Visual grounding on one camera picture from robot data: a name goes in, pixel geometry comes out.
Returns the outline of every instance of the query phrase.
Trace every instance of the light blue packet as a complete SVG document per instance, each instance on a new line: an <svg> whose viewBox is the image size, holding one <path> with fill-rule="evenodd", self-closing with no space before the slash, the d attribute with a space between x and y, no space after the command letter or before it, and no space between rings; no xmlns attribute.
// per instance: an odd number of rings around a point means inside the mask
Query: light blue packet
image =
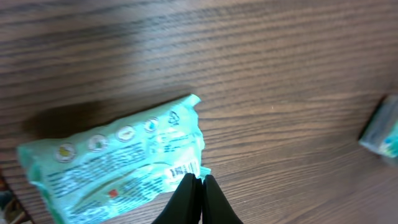
<svg viewBox="0 0 398 224"><path fill-rule="evenodd" d="M197 177L205 148L195 95L65 139L18 147L29 182L56 223L99 223L170 192L188 172Z"/></svg>

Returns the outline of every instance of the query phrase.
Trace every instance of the wooden table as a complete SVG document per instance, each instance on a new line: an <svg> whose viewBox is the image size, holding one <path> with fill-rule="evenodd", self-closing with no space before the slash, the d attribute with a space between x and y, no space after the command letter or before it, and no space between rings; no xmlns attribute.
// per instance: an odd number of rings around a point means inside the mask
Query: wooden table
<svg viewBox="0 0 398 224"><path fill-rule="evenodd" d="M394 0L2 0L0 161L195 93L212 168L250 223L397 223L398 170L356 140L398 90ZM151 223L171 194L107 223Z"/></svg>

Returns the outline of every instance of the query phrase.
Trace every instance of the black pointed object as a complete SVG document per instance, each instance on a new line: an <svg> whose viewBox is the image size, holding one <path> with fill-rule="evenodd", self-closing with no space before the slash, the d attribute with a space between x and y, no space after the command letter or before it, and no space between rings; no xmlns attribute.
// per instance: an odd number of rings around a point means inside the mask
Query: black pointed object
<svg viewBox="0 0 398 224"><path fill-rule="evenodd" d="M186 174L163 212L152 224L243 224L212 175L201 179Z"/></svg>

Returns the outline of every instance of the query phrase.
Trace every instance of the brown wooden surface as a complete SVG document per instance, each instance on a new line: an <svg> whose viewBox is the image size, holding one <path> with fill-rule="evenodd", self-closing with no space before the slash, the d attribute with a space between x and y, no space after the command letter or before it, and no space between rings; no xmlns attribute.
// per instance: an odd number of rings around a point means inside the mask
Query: brown wooden surface
<svg viewBox="0 0 398 224"><path fill-rule="evenodd" d="M2 0L3 174L52 223L18 144L192 92L244 223L397 223L398 170L356 143L398 90L397 19L395 0ZM150 223L170 195L107 223Z"/></svg>

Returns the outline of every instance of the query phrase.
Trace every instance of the white circle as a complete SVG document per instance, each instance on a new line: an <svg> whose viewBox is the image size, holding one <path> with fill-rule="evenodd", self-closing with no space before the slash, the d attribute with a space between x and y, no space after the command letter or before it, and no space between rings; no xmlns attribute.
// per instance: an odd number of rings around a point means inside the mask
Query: white circle
<svg viewBox="0 0 398 224"><path fill-rule="evenodd" d="M101 134L96 134L88 140L88 149L91 152L102 152L107 146L108 139Z"/></svg>
<svg viewBox="0 0 398 224"><path fill-rule="evenodd" d="M76 155L75 147L70 143L62 144L55 150L55 158L58 162L70 162Z"/></svg>
<svg viewBox="0 0 398 224"><path fill-rule="evenodd" d="M153 133L154 131L156 131L158 125L159 125L159 120L157 118L149 118L145 122L145 131L148 133Z"/></svg>
<svg viewBox="0 0 398 224"><path fill-rule="evenodd" d="M116 137L122 142L130 141L135 135L136 130L130 125L126 125L116 133Z"/></svg>

